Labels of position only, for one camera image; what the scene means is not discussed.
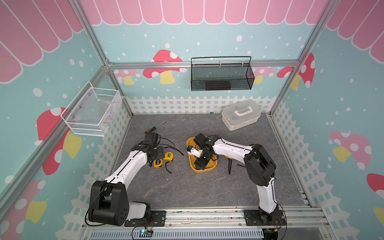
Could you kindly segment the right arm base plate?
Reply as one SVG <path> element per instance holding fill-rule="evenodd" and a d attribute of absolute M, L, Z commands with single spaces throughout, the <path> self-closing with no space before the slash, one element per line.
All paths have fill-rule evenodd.
<path fill-rule="evenodd" d="M 279 209 L 271 214 L 263 210 L 244 210 L 243 213 L 247 226 L 275 226 L 279 228 L 287 225 L 287 218 Z"/>

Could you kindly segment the white plastic lidded box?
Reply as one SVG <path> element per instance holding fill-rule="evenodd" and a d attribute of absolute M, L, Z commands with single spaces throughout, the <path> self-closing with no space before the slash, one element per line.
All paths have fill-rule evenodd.
<path fill-rule="evenodd" d="M 225 107 L 222 112 L 222 121 L 229 131 L 254 124 L 261 117 L 259 105 L 251 99 Z"/>

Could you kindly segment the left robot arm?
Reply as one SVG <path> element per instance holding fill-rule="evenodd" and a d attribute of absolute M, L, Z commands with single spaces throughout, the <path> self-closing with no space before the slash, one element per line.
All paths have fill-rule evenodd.
<path fill-rule="evenodd" d="M 95 181 L 91 187 L 90 204 L 85 215 L 88 226 L 122 226 L 127 221 L 147 224 L 151 221 L 151 205 L 131 202 L 128 187 L 139 170 L 163 158 L 159 134 L 148 132 L 143 141 L 136 144 L 126 160 L 105 180 Z"/>

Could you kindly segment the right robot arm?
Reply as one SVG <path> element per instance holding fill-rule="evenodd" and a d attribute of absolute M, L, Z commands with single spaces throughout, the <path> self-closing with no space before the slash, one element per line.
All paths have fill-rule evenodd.
<path fill-rule="evenodd" d="M 194 138 L 194 143 L 195 146 L 187 146 L 187 152 L 196 157 L 194 165 L 197 170 L 205 170 L 209 161 L 219 155 L 244 164 L 250 180 L 257 185 L 261 219 L 271 221 L 275 218 L 279 211 L 274 190 L 277 166 L 262 145 L 244 146 L 201 133 Z"/>

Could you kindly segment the orange black screwdriver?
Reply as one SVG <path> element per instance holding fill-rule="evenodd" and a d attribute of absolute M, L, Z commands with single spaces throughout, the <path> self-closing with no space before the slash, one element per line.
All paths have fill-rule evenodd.
<path fill-rule="evenodd" d="M 166 122 L 167 122 L 167 121 L 163 121 L 163 122 L 161 122 L 160 124 L 158 124 L 158 125 L 156 125 L 156 126 L 153 126 L 152 128 L 146 130 L 146 131 L 145 131 L 145 135 L 146 135 L 147 133 L 151 133 L 151 132 L 155 131 L 159 126 L 161 126 L 162 124 L 164 124 L 164 123 L 166 123 Z"/>

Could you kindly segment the yellow storage tray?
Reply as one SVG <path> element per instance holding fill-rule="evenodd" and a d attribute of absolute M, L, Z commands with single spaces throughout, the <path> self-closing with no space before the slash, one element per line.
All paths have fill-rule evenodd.
<path fill-rule="evenodd" d="M 200 149 L 201 148 L 194 142 L 194 139 L 195 137 L 192 137 L 192 138 L 189 138 L 187 140 L 187 147 L 188 146 L 193 146 L 195 147 L 196 149 Z M 212 156 L 212 158 L 207 162 L 207 159 L 203 158 L 203 160 L 205 160 L 205 162 L 207 163 L 207 165 L 205 166 L 204 169 L 199 169 L 197 168 L 197 166 L 195 165 L 195 162 L 198 158 L 196 158 L 195 156 L 190 156 L 188 155 L 188 158 L 189 158 L 189 163 L 190 163 L 190 167 L 192 168 L 192 170 L 196 173 L 196 174 L 202 174 L 202 173 L 208 173 L 208 172 L 211 172 L 213 169 L 215 169 L 218 165 L 218 157 L 216 157 L 215 155 Z"/>

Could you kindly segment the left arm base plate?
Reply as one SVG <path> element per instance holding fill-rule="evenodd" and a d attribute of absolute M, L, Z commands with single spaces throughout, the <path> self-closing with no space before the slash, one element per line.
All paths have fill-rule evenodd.
<path fill-rule="evenodd" d="M 164 227 L 166 220 L 166 211 L 151 211 L 146 214 L 142 219 L 126 220 L 125 227 Z"/>

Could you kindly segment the black mesh wall basket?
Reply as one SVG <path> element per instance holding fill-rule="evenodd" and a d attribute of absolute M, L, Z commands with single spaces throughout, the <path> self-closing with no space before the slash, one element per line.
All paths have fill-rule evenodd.
<path fill-rule="evenodd" d="M 255 80 L 251 60 L 250 56 L 191 58 L 191 90 L 251 90 Z"/>

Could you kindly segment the green circuit board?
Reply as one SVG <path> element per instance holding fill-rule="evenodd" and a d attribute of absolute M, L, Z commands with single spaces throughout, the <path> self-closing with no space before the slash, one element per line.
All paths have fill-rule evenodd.
<path fill-rule="evenodd" d="M 140 230 L 139 237 L 140 238 L 152 238 L 154 235 L 154 231 L 152 230 Z"/>

